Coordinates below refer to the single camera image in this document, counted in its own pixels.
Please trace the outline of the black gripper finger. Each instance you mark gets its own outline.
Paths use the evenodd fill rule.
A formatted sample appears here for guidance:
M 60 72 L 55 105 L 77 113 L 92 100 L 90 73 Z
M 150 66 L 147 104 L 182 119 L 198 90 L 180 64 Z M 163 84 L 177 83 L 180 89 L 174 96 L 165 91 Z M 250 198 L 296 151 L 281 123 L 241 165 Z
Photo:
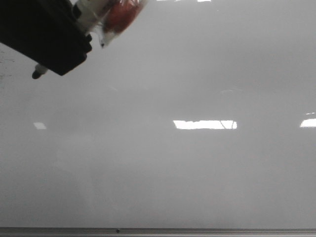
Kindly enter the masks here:
M 63 76 L 92 50 L 92 37 L 77 25 L 78 15 L 69 0 L 2 0 L 0 41 L 37 63 L 33 76 L 48 70 Z

